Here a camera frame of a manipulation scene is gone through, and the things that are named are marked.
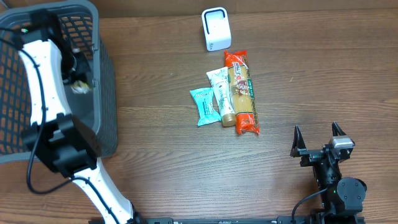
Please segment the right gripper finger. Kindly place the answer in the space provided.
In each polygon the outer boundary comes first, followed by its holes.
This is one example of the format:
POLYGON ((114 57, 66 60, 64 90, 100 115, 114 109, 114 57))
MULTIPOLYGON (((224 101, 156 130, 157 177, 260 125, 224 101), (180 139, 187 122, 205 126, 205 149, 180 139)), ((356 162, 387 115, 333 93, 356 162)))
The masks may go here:
POLYGON ((334 121, 331 124, 333 136, 345 136, 346 133, 340 128, 338 123, 334 121))
POLYGON ((291 157, 299 157, 299 156, 301 156, 302 152, 304 152, 306 150, 307 150, 307 147, 305 145, 302 134, 300 132, 300 128, 298 125, 296 125, 295 129, 294 129, 294 140, 292 143, 290 156, 291 157))

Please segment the green drink carton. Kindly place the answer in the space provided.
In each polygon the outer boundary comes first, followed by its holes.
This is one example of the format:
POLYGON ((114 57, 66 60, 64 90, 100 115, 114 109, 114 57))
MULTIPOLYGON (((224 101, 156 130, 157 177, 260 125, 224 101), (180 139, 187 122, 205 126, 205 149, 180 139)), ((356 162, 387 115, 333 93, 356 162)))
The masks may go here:
POLYGON ((89 84, 81 80, 75 81, 70 87, 74 94, 87 94, 92 90, 89 84))

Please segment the orange spaghetti packet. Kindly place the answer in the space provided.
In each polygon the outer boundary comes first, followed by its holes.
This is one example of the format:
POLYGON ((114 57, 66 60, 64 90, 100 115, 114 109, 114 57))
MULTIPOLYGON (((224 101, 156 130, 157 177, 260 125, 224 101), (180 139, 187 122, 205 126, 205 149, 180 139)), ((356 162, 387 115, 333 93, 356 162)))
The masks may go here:
POLYGON ((224 51, 224 64, 228 68, 231 101, 236 113, 236 132, 260 135, 253 82, 246 51, 224 51))

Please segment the teal snack packet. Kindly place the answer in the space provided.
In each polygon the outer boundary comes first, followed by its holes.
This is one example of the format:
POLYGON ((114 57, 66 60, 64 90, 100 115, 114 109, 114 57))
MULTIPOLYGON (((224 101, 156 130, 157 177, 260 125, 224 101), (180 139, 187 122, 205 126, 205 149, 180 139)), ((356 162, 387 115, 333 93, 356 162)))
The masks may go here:
POLYGON ((214 91, 211 87, 190 90, 190 94, 198 109, 198 127, 221 121, 220 114, 213 106, 214 91))

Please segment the white cosmetic tube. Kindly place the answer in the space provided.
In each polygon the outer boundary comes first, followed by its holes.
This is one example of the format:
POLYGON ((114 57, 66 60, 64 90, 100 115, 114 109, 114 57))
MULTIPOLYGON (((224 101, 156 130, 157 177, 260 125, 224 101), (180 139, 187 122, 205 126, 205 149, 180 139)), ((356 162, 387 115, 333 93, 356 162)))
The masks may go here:
POLYGON ((206 73, 214 91, 221 121, 224 127, 236 124, 236 113, 229 92, 228 68, 223 67, 206 73))

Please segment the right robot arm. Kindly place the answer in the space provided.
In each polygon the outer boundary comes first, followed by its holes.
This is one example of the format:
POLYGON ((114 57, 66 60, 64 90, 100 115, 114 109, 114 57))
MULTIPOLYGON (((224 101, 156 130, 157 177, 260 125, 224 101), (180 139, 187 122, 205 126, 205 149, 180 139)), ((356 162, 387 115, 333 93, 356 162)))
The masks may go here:
POLYGON ((307 149, 298 126, 294 129, 291 157, 301 158, 302 167, 311 167, 318 185, 315 192, 299 201, 292 210, 291 223, 364 223, 358 213, 363 211, 367 185, 360 179, 343 177, 339 163, 350 158, 355 142, 334 122, 332 138, 321 149, 307 149), (306 217, 296 216, 304 202, 321 197, 322 208, 314 209, 306 217))

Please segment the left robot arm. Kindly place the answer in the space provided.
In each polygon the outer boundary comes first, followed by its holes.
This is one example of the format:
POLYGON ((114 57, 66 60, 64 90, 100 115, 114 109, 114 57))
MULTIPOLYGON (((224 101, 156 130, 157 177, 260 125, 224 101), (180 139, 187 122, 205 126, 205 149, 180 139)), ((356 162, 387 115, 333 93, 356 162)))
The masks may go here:
POLYGON ((118 140, 114 68, 100 40, 96 8, 62 3, 21 14, 29 24, 15 29, 11 40, 30 93, 23 145, 32 159, 81 188, 103 223, 142 223, 102 161, 118 140))

